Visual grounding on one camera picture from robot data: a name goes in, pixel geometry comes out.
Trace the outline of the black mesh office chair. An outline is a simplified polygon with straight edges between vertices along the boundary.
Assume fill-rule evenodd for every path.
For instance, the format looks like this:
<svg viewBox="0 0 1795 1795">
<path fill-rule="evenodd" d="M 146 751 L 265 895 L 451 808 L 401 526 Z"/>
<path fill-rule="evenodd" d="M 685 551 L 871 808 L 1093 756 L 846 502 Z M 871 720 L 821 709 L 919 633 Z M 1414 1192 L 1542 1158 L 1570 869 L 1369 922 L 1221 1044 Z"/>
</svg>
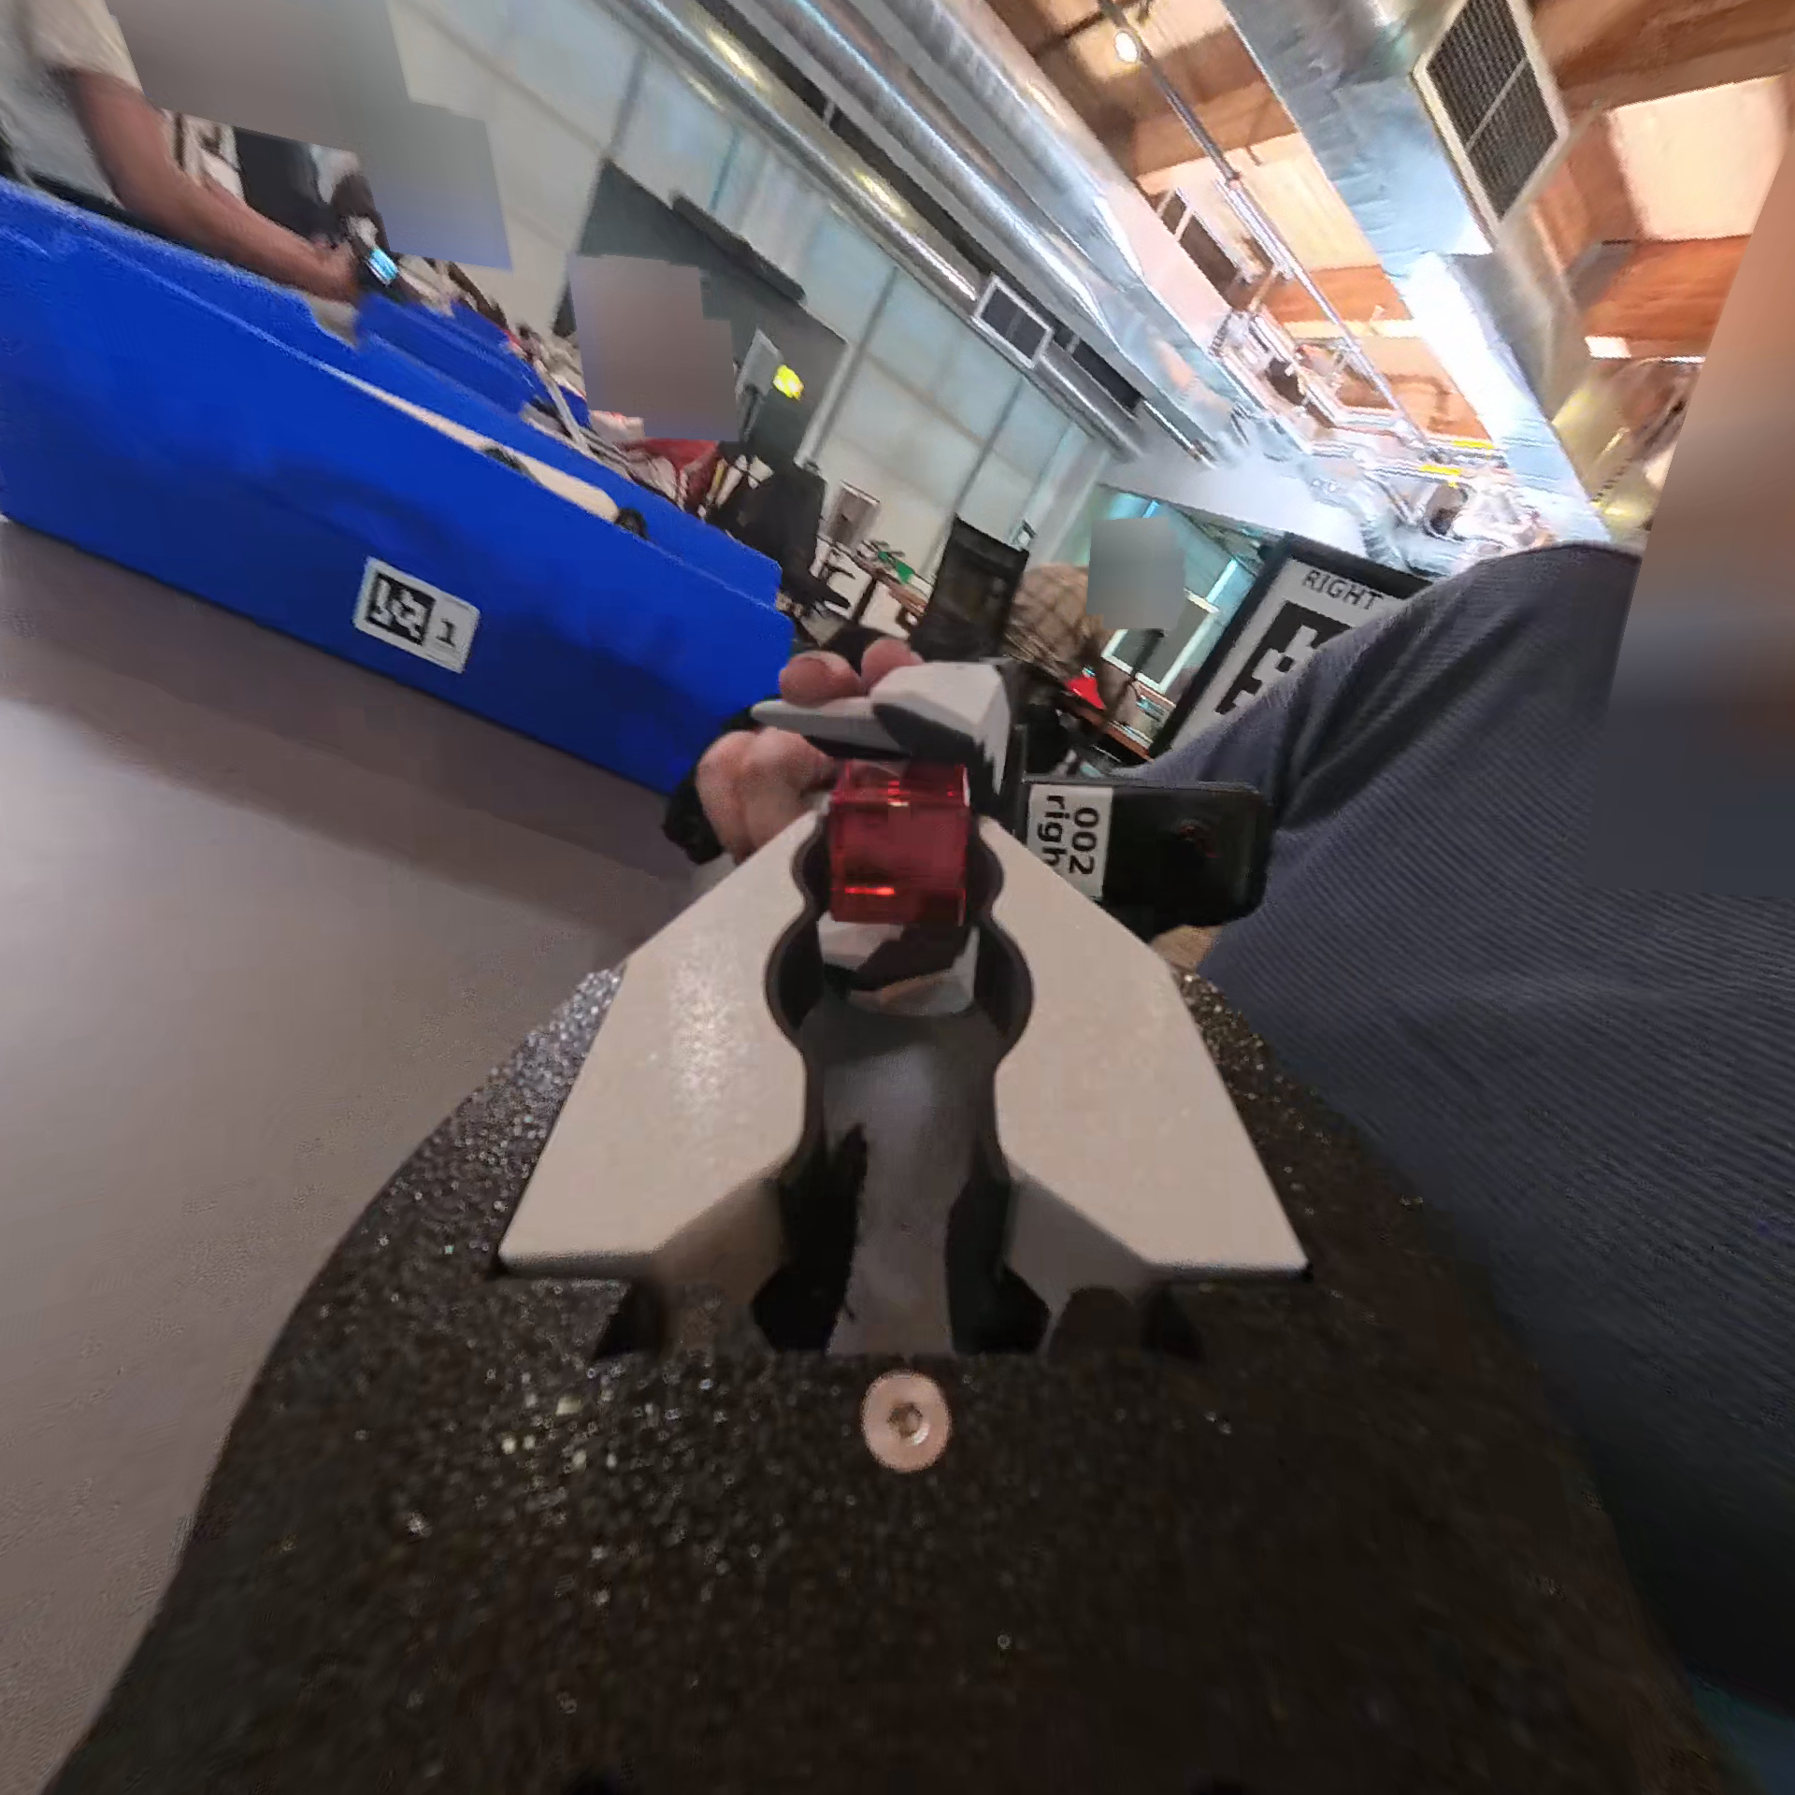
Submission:
<svg viewBox="0 0 1795 1795">
<path fill-rule="evenodd" d="M 927 607 L 910 629 L 913 652 L 925 662 L 999 659 L 1028 560 L 1028 548 L 955 517 Z"/>
</svg>

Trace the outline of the person's right hand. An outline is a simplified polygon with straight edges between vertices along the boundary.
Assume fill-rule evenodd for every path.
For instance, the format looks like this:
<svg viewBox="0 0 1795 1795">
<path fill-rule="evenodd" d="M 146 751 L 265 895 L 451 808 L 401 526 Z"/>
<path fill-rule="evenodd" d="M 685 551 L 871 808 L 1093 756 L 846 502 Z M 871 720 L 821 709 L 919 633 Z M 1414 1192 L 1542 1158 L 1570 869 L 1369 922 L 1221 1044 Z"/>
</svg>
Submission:
<svg viewBox="0 0 1795 1795">
<path fill-rule="evenodd" d="M 814 709 L 862 696 L 919 657 L 902 641 L 869 636 L 859 659 L 833 648 L 797 654 L 779 675 L 785 704 Z M 696 772 L 696 796 L 722 855 L 749 861 L 803 817 L 838 779 L 838 760 L 788 731 L 757 725 L 718 737 Z"/>
</svg>

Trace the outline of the blue bin with white label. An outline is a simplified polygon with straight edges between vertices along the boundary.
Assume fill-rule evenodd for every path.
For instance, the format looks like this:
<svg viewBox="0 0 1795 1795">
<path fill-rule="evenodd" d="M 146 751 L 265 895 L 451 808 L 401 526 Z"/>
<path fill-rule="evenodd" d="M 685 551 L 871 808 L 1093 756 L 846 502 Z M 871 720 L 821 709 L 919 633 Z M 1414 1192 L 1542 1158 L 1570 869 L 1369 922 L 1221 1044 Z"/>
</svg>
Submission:
<svg viewBox="0 0 1795 1795">
<path fill-rule="evenodd" d="M 391 410 L 639 507 L 639 538 Z M 4 184 L 4 515 L 669 794 L 793 652 L 774 562 L 304 298 Z"/>
</svg>

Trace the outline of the large black display screen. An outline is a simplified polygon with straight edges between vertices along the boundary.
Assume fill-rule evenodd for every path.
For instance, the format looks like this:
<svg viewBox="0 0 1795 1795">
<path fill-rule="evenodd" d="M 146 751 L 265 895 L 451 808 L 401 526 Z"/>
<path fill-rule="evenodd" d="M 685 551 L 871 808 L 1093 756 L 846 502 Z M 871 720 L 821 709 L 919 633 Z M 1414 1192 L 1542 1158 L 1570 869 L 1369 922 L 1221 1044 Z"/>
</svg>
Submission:
<svg viewBox="0 0 1795 1795">
<path fill-rule="evenodd" d="M 779 365 L 793 372 L 799 394 L 766 394 L 754 418 L 754 438 L 783 455 L 799 454 L 843 368 L 846 343 L 814 315 L 796 276 L 780 272 L 692 199 L 661 199 L 612 163 L 599 170 L 580 253 L 696 270 L 701 315 L 729 328 L 733 363 L 741 365 L 754 339 L 766 339 L 779 350 Z"/>
</svg>

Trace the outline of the large duct vent grille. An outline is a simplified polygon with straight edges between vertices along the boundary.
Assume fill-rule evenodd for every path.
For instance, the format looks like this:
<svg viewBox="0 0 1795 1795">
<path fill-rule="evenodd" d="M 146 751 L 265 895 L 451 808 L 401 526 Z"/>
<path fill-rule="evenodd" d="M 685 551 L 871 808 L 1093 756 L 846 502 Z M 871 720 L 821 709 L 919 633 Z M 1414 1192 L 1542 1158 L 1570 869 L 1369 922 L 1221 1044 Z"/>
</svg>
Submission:
<svg viewBox="0 0 1795 1795">
<path fill-rule="evenodd" d="M 1551 174 L 1572 127 L 1532 18 L 1519 3 L 1447 7 L 1414 84 L 1487 234 Z"/>
</svg>

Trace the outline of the white rounded object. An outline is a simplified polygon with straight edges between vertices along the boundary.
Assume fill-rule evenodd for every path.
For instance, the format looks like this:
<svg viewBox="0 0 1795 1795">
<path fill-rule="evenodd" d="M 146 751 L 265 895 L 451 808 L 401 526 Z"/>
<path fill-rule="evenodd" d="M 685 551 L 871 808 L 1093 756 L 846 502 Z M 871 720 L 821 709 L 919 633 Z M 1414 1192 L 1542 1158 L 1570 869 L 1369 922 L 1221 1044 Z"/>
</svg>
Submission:
<svg viewBox="0 0 1795 1795">
<path fill-rule="evenodd" d="M 646 517 L 642 515 L 639 507 L 619 502 L 610 492 L 600 485 L 576 476 L 547 459 L 536 455 L 527 455 L 514 448 L 506 448 L 502 440 L 471 430 L 449 418 L 443 418 L 434 410 L 421 408 L 420 405 L 393 396 L 385 389 L 370 386 L 353 374 L 343 374 L 339 370 L 328 370 L 345 380 L 348 387 L 380 399 L 391 410 L 407 414 L 415 424 L 437 433 L 440 438 L 449 443 L 457 443 L 467 454 L 487 459 L 493 465 L 505 467 L 506 470 L 536 484 L 546 492 L 554 493 L 559 500 L 584 510 L 593 517 L 604 520 L 621 531 L 626 531 L 639 538 L 648 537 Z"/>
</svg>

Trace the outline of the large silver ventilation duct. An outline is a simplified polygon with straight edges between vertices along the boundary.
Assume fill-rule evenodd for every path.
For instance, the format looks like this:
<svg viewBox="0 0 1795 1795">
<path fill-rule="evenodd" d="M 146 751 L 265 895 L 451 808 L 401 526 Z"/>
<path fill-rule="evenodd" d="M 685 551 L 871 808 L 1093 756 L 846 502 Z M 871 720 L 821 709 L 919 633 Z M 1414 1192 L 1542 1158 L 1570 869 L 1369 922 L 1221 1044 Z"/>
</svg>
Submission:
<svg viewBox="0 0 1795 1795">
<path fill-rule="evenodd" d="M 1574 129 L 1535 199 L 1487 234 L 1414 82 L 1447 7 L 1248 3 L 1229 15 L 1531 504 L 1561 537 L 1599 542 L 1606 521 L 1559 430 L 1593 360 L 1535 209 Z"/>
</svg>

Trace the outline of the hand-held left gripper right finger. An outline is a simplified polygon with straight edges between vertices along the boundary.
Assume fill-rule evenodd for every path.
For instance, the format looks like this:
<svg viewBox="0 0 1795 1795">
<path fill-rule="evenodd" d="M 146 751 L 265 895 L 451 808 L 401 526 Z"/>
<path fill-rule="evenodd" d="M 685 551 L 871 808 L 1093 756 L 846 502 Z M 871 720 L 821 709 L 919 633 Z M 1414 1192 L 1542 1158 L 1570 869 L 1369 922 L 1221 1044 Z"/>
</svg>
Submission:
<svg viewBox="0 0 1795 1795">
<path fill-rule="evenodd" d="M 1310 1257 L 1171 968 L 999 823 L 970 855 L 973 1171 L 952 1208 L 959 1356 L 1199 1356 L 1199 1295 Z"/>
</svg>

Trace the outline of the small duct vent grille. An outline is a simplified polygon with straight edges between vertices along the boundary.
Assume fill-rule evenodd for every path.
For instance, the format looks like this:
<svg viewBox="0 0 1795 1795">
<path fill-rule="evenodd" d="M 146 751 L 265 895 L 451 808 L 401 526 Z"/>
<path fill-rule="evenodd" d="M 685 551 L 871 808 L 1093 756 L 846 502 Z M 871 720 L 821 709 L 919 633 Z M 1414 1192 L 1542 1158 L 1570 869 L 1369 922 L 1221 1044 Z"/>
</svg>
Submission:
<svg viewBox="0 0 1795 1795">
<path fill-rule="evenodd" d="M 1057 343 L 1053 323 L 999 276 L 985 279 L 973 304 L 973 326 L 1018 368 L 1036 368 Z"/>
</svg>

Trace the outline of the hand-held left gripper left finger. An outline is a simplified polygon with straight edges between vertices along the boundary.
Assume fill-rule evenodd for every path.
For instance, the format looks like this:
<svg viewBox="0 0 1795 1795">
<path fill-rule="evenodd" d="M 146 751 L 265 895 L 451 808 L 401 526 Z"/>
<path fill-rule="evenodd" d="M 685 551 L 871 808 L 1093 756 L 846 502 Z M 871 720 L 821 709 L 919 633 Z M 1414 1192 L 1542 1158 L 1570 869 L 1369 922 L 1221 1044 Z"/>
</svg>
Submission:
<svg viewBox="0 0 1795 1795">
<path fill-rule="evenodd" d="M 824 819 L 801 815 L 629 955 L 510 1221 L 505 1275 L 624 1285 L 624 1350 L 688 1291 L 777 1350 L 838 1330 L 865 1156 L 829 1152 L 801 1050 L 825 889 Z"/>
</svg>

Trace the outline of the red translucent cube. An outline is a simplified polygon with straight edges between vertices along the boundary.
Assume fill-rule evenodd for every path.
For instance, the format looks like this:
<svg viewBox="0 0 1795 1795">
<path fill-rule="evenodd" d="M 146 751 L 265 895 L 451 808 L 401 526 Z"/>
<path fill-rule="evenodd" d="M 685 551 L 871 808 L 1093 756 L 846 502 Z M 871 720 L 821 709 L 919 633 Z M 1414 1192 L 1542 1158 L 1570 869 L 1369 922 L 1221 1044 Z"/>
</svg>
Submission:
<svg viewBox="0 0 1795 1795">
<path fill-rule="evenodd" d="M 973 850 L 966 767 L 849 760 L 824 817 L 833 922 L 942 929 L 966 923 Z"/>
</svg>

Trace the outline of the red white garment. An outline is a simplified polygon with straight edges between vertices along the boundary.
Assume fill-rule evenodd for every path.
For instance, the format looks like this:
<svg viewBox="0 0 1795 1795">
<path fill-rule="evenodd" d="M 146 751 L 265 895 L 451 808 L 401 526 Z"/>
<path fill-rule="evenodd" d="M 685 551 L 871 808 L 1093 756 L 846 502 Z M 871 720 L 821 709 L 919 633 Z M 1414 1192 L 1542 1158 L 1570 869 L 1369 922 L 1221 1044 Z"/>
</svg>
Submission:
<svg viewBox="0 0 1795 1795">
<path fill-rule="evenodd" d="M 639 438 L 619 443 L 614 459 L 630 481 L 698 517 L 736 452 L 736 440 Z"/>
</svg>

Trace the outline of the blue plastic bin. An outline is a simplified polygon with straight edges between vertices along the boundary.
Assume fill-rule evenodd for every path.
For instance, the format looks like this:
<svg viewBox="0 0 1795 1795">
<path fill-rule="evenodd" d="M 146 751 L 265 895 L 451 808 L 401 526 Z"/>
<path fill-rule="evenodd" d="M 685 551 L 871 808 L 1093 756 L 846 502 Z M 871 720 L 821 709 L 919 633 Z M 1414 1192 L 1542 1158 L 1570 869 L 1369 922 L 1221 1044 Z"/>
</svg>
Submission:
<svg viewBox="0 0 1795 1795">
<path fill-rule="evenodd" d="M 502 332 L 467 309 L 443 316 L 426 305 L 370 295 L 358 309 L 358 328 L 506 412 L 551 408 L 546 379 Z"/>
</svg>

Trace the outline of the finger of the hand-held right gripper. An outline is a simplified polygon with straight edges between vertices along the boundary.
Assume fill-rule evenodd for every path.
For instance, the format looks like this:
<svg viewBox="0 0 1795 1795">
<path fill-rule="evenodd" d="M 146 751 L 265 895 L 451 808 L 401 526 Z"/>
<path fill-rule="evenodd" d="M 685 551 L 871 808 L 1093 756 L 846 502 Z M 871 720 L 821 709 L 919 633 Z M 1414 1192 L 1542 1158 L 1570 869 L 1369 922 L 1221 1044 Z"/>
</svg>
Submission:
<svg viewBox="0 0 1795 1795">
<path fill-rule="evenodd" d="M 843 1003 L 889 1017 L 958 1017 L 973 1008 L 974 927 L 824 922 L 824 974 Z"/>
<path fill-rule="evenodd" d="M 838 760 L 919 760 L 974 772 L 1006 767 L 1014 731 L 999 664 L 905 664 L 865 694 L 813 706 L 774 700 L 751 716 Z"/>
</svg>

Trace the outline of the framed printed tag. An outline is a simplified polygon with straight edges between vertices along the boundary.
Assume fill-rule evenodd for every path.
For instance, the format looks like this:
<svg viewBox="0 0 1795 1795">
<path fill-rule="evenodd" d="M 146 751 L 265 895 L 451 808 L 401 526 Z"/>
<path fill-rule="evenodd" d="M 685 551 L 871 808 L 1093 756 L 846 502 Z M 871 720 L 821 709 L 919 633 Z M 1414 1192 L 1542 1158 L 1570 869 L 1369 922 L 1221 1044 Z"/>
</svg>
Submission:
<svg viewBox="0 0 1795 1795">
<path fill-rule="evenodd" d="M 1259 576 L 1198 662 L 1159 730 L 1150 760 L 1163 760 L 1217 722 L 1247 713 L 1301 671 L 1333 640 L 1416 598 L 1430 581 L 1306 537 L 1282 534 Z"/>
</svg>

